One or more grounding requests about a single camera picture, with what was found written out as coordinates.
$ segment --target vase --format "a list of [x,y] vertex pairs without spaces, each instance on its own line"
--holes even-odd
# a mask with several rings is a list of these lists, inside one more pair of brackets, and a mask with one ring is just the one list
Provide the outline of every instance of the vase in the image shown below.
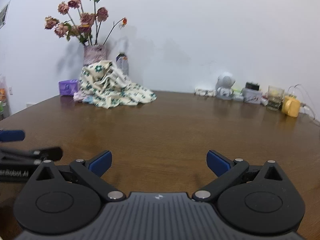
[[100,60],[107,59],[107,48],[104,45],[84,46],[83,65],[88,66]]

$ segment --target wooden table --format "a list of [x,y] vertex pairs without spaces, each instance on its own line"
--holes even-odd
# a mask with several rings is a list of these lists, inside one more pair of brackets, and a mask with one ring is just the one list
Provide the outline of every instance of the wooden table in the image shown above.
[[[32,149],[61,146],[60,164],[90,159],[111,150],[112,167],[102,178],[130,191],[191,195],[215,178],[206,165],[214,149],[230,159],[253,165],[276,160],[306,203],[299,233],[320,239],[320,128],[307,116],[287,117],[261,105],[157,92],[156,101],[104,109],[54,97],[0,122],[1,129],[23,129],[22,142],[8,147]],[[0,236],[12,239],[19,230],[10,213],[21,185],[1,184],[7,197],[0,216]]]

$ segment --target flower bouquet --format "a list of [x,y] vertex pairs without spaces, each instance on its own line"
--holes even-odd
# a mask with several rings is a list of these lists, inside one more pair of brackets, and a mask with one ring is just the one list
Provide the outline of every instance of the flower bouquet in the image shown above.
[[[70,19],[65,22],[61,22],[56,18],[48,16],[45,18],[44,28],[49,30],[54,28],[55,34],[57,34],[59,38],[66,37],[67,41],[69,41],[71,37],[76,37],[79,40],[79,42],[82,43],[85,47],[97,45],[101,23],[106,21],[109,17],[108,11],[105,7],[101,7],[98,10],[96,9],[96,5],[99,1],[100,0],[93,0],[94,13],[85,12],[81,0],[69,0],[68,3],[62,2],[58,5],[58,12],[62,15],[68,14]],[[77,25],[71,18],[69,14],[70,8],[77,9],[80,17],[79,25]],[[115,26],[119,25],[119,27],[122,28],[126,24],[126,18],[122,18],[117,23],[114,22],[113,27],[109,35],[107,36],[106,40],[104,41],[103,45],[106,43]],[[93,25],[95,25],[95,33],[93,32],[92,34]],[[103,50],[103,48],[101,47],[103,46],[96,46],[96,48],[98,48],[100,51]]]

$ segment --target yellow mug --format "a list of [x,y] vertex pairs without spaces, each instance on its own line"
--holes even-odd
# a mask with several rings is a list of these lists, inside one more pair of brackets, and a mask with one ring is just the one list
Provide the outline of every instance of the yellow mug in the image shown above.
[[291,116],[297,117],[300,110],[300,101],[289,96],[284,97],[283,105],[282,105],[282,113]]

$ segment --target bottle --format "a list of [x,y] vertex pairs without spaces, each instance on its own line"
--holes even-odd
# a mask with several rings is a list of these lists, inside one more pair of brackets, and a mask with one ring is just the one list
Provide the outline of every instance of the bottle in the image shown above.
[[119,55],[116,58],[116,64],[125,75],[129,75],[128,57],[124,52],[119,53]]

